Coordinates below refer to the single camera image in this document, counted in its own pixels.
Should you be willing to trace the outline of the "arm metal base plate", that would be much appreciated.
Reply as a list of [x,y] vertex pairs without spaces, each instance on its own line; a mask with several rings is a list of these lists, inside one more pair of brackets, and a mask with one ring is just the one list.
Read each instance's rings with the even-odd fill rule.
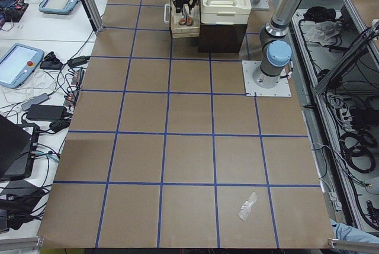
[[279,76],[272,77],[261,72],[261,61],[243,60],[242,72],[247,97],[291,97],[284,68]]

